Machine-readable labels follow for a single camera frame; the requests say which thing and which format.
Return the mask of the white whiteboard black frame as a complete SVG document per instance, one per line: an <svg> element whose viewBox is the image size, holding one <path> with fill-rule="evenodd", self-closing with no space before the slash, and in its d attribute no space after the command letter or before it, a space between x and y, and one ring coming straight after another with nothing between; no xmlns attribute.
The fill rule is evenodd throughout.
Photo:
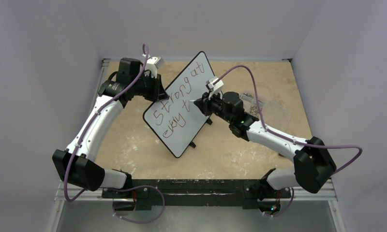
<svg viewBox="0 0 387 232"><path fill-rule="evenodd" d="M168 100L151 104L144 122L175 158L180 158L208 117L189 100L208 92L206 82L215 76L206 53L200 51L165 89Z"/></svg>

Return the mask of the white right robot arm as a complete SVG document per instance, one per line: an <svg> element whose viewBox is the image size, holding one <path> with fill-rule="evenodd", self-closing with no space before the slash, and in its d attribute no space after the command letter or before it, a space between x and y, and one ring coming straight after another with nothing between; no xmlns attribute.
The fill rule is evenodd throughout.
<svg viewBox="0 0 387 232"><path fill-rule="evenodd" d="M190 103L203 115L214 114L226 121L236 137L266 146L293 163L291 168L273 168L260 179L260 191L267 197L290 187L302 187L310 193L317 193L336 172L336 164L321 139L291 137L264 126L260 119L244 110L243 101L236 92L213 96L206 92Z"/></svg>

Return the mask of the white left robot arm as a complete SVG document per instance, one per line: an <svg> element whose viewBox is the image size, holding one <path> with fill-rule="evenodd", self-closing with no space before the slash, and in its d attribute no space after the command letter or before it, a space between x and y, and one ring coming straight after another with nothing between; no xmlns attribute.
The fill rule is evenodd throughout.
<svg viewBox="0 0 387 232"><path fill-rule="evenodd" d="M100 86L94 108L80 132L64 150L57 149L52 156L64 183L89 191L113 188L122 198L131 195L130 174L102 168L95 161L108 129L133 97L151 102L168 99L158 74L163 62L161 57L149 57L146 64L134 58L120 60L119 69Z"/></svg>

